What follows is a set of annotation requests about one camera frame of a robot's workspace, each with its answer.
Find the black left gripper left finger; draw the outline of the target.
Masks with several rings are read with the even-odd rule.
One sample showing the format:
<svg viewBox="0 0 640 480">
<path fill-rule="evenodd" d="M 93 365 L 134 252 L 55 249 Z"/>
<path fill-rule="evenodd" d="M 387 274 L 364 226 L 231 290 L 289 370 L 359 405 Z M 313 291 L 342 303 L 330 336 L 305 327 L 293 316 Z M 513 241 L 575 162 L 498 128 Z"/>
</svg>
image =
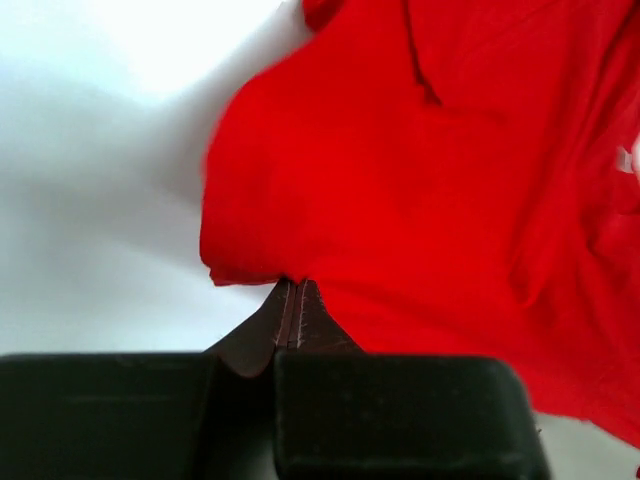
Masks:
<svg viewBox="0 0 640 480">
<path fill-rule="evenodd" d="M 296 286 L 205 351 L 1 359 L 5 479 L 199 479 L 214 432 L 271 406 Z"/>
</svg>

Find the red t shirt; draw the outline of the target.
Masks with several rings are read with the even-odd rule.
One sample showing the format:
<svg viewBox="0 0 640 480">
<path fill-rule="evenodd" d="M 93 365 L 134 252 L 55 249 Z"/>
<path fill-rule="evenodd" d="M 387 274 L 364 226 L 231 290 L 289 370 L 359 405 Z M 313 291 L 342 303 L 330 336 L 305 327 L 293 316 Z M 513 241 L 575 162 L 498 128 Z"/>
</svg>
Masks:
<svg viewBox="0 0 640 480">
<path fill-rule="evenodd" d="M 206 156 L 217 285 L 316 282 L 371 352 L 511 364 L 639 442 L 635 1 L 306 1 Z"/>
</svg>

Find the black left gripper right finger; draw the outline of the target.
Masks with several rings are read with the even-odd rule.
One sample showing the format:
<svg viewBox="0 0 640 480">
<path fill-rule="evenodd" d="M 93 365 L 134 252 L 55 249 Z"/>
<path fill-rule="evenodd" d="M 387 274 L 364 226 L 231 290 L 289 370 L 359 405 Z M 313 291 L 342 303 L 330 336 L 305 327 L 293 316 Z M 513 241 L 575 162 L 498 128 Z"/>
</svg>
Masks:
<svg viewBox="0 0 640 480">
<path fill-rule="evenodd" d="M 292 289 L 274 358 L 282 479 L 546 479 L 527 394 L 478 356 L 367 354 L 316 284 Z"/>
</svg>

